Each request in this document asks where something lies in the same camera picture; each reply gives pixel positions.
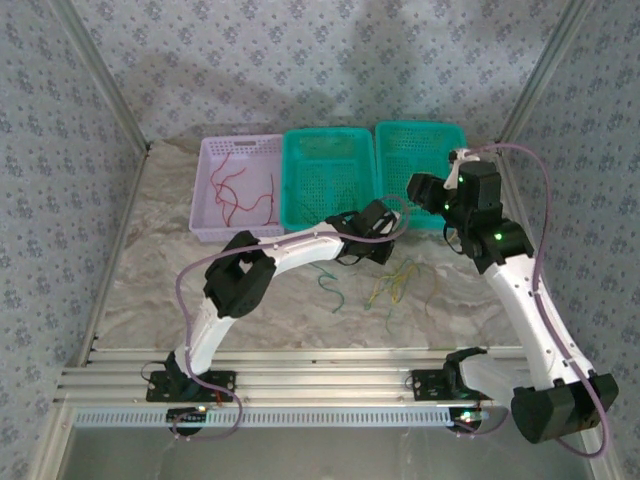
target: enclosure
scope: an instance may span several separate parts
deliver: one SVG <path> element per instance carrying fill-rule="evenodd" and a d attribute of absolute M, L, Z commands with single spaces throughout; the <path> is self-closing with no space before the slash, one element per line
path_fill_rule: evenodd
<path fill-rule="evenodd" d="M 78 459 L 91 458 L 92 449 L 108 445 L 125 455 L 128 447 L 118 439 L 126 432 L 132 444 L 147 442 L 149 458 L 170 458 L 152 471 L 173 478 L 189 445 L 168 447 L 162 438 L 168 433 L 153 425 L 118 424 L 115 417 L 82 424 L 78 415 L 107 407 L 131 414 L 134 403 L 144 403 L 140 365 L 165 358 L 184 336 L 175 277 L 224 246 L 200 243 L 189 231 L 200 142 L 306 127 L 373 132 L 390 120 L 455 124 L 470 146 L 514 142 L 544 157 L 554 201 L 546 280 L 583 352 L 620 387 L 609 412 L 615 452 L 606 461 L 585 467 L 537 450 L 516 455 L 495 478 L 522 474 L 518 458 L 534 466 L 540 458 L 566 461 L 576 469 L 573 478 L 640 475 L 637 2 L 9 0 L 1 11 L 2 478 L 56 478 L 45 476 L 49 467 L 66 472 L 59 478 L 79 478 L 91 466 Z M 506 213 L 537 242 L 542 174 L 506 148 L 487 158 L 502 175 Z M 405 259 L 419 276 L 407 283 L 402 301 L 368 304 L 376 279 Z M 410 232 L 385 268 L 322 267 L 340 290 L 339 310 L 337 295 L 318 286 L 321 272 L 302 267 L 278 277 L 221 345 L 223 363 L 249 372 L 242 388 L 255 408 L 269 401 L 325 408 L 335 398 L 344 408 L 357 398 L 389 408 L 408 398 L 402 374 L 441 360 L 443 352 L 481 345 L 514 364 L 522 360 L 500 300 L 439 231 Z M 184 283 L 193 310 L 203 273 L 204 267 Z M 322 359 L 327 363 L 315 365 Z M 294 388 L 298 377 L 287 380 L 280 362 L 310 369 L 318 388 Z M 363 362 L 380 371 L 360 370 Z M 251 377 L 261 365 L 272 370 L 262 380 Z M 111 377 L 105 380 L 100 369 Z M 326 374 L 346 375 L 346 387 L 318 394 Z M 318 403 L 303 401 L 307 394 Z M 376 430 L 379 445 L 399 450 L 385 447 L 375 455 L 381 466 L 371 470 L 340 463 L 324 437 L 335 430 L 340 441 L 362 442 L 367 450 L 371 438 L 358 437 L 358 429 L 248 428 L 235 441 L 274 442 L 299 457 L 295 445 L 315 439 L 309 441 L 344 467 L 309 467 L 315 478 L 366 471 L 455 477 L 464 468 L 451 470 L 453 462 L 423 458 L 407 470 L 397 461 L 437 444 L 450 443 L 452 456 L 466 448 L 487 464 L 500 449 L 526 448 L 512 442 L 510 431 L 498 446 L 471 448 L 444 430 L 423 434 L 423 424 L 387 427 Z M 594 438 L 578 443 L 594 450 Z M 355 450 L 351 458 L 359 458 Z M 211 461 L 202 445 L 194 452 L 201 465 Z M 250 478 L 247 472 L 260 467 L 228 468 Z M 549 472 L 542 475 L 556 474 Z M 281 471 L 273 466 L 270 474 Z"/>

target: wall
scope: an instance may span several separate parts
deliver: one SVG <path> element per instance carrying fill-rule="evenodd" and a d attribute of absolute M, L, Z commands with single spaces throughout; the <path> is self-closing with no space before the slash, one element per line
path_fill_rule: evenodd
<path fill-rule="evenodd" d="M 546 274 L 568 327 L 600 372 L 616 377 L 617 449 L 640 478 L 640 4 L 596 2 L 520 142 L 544 154 L 554 184 Z M 514 162 L 535 230 L 544 187 Z"/>
<path fill-rule="evenodd" d="M 498 136 L 565 0 L 76 0 L 150 139 L 455 122 Z"/>
<path fill-rule="evenodd" d="M 42 0 L 0 3 L 0 478 L 26 474 L 140 153 Z"/>

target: teal basket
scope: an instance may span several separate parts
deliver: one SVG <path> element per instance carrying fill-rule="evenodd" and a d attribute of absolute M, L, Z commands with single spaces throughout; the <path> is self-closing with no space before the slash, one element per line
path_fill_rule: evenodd
<path fill-rule="evenodd" d="M 411 175 L 430 173 L 446 178 L 450 171 L 449 152 L 466 146 L 464 131 L 457 125 L 428 122 L 376 125 L 378 190 L 381 195 L 398 195 L 412 207 L 409 228 L 435 230 L 444 227 L 442 217 L 431 215 L 409 202 L 407 185 Z M 399 202 L 392 200 L 389 205 L 400 209 Z"/>
<path fill-rule="evenodd" d="M 306 128 L 284 135 L 280 221 L 297 231 L 331 215 L 362 210 L 378 197 L 371 133 Z"/>

